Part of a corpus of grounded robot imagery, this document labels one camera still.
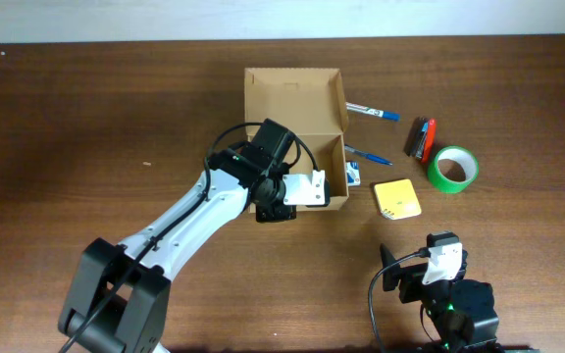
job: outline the yellow sticky note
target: yellow sticky note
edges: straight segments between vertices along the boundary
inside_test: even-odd
[[[376,184],[374,192],[385,218],[400,220],[422,213],[416,191],[409,179]]]

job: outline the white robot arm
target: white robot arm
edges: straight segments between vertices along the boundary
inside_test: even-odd
[[[329,204],[326,175],[306,145],[270,120],[258,125],[250,142],[216,154],[214,144],[200,179],[158,220],[117,246],[98,238],[86,248],[58,322],[70,337],[61,352],[74,342],[97,353],[167,352],[159,339],[171,282],[217,229],[250,203],[260,223],[293,220],[296,205]],[[311,175],[289,173],[295,162],[283,159],[293,142],[296,162],[300,145],[311,157]],[[123,284],[132,287],[128,301],[117,295]]]

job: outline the blue pen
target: blue pen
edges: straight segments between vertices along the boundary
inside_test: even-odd
[[[359,151],[358,149],[350,146],[350,145],[344,145],[343,147],[346,151],[350,152],[350,153],[354,153],[355,155],[361,156],[361,157],[365,157],[366,159],[372,161],[372,162],[376,162],[376,163],[380,163],[382,165],[386,165],[386,166],[391,166],[392,162],[388,161],[385,158],[381,158],[379,156],[375,156],[371,153],[368,152],[363,152],[363,151]]]
[[[357,113],[363,113],[363,114],[383,118],[383,119],[386,119],[386,120],[391,120],[391,121],[394,121],[394,122],[397,122],[397,121],[400,120],[400,116],[396,113],[386,112],[386,111],[382,111],[380,109],[364,107],[364,106],[360,106],[358,104],[352,104],[352,103],[346,102],[345,108],[349,111],[353,111],[353,112],[357,112]]]

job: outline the white marker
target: white marker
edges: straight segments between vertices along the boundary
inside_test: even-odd
[[[363,114],[367,114],[367,115],[373,115],[375,117],[391,120],[391,121],[394,121],[394,122],[397,122],[397,121],[400,120],[400,116],[398,114],[392,113],[392,112],[386,112],[386,111],[382,111],[382,110],[379,110],[379,109],[364,107],[364,106],[360,106],[358,104],[352,104],[352,103],[347,103],[347,102],[345,103],[345,107],[349,111],[353,111],[353,112],[357,112],[357,113],[363,113]]]

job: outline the box lid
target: box lid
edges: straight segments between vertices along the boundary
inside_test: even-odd
[[[296,134],[342,134],[348,128],[339,69],[245,69],[245,120],[265,119]],[[254,135],[257,126],[247,128]]]

